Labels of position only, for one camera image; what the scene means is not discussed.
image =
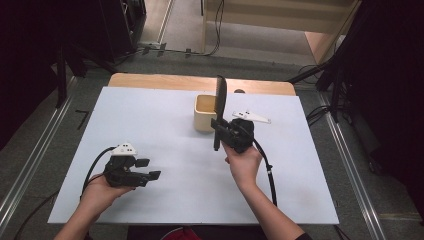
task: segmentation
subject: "person's right hand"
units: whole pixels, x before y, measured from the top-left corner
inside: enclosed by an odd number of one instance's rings
[[[221,143],[227,153],[225,161],[230,164],[231,174],[239,189],[256,186],[256,175],[262,160],[259,151],[255,147],[249,147],[245,152],[239,154],[227,144]]]

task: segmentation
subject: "white table surface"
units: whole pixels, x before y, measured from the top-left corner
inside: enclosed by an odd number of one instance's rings
[[[85,176],[104,149],[129,141],[157,181],[118,198],[98,220],[117,224],[257,224],[225,163],[213,150],[213,133],[193,128],[194,101],[205,92],[105,87],[48,220],[66,223],[78,205]],[[318,155],[296,96],[228,94],[224,118],[251,112],[272,123],[255,123],[255,138],[273,165],[278,206],[299,224],[338,224]],[[103,172],[106,153],[93,174]],[[271,198],[265,164],[258,185]]]

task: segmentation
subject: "hand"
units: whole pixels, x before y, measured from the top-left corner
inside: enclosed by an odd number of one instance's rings
[[[256,175],[262,160],[259,151],[255,147],[249,147],[245,152],[239,154],[223,142],[222,146],[227,153],[225,161],[230,164],[231,174],[239,189],[256,186]]]
[[[100,214],[112,205],[116,198],[135,190],[134,187],[111,187],[105,176],[95,175],[81,196],[78,210],[83,210],[88,217],[99,218]]]

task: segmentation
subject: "forearm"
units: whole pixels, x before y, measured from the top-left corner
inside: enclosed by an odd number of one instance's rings
[[[90,216],[83,209],[74,212],[68,222],[54,238],[55,240],[82,240],[97,217]]]
[[[304,233],[256,185],[239,188],[269,240],[293,240]]]

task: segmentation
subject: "person's left hand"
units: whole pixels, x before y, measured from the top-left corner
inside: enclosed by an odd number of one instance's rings
[[[111,206],[116,198],[135,190],[134,187],[111,187],[105,176],[97,176],[91,178],[95,179],[88,184],[78,205],[78,210],[82,210],[89,214],[88,217],[94,219],[99,218],[100,214]]]

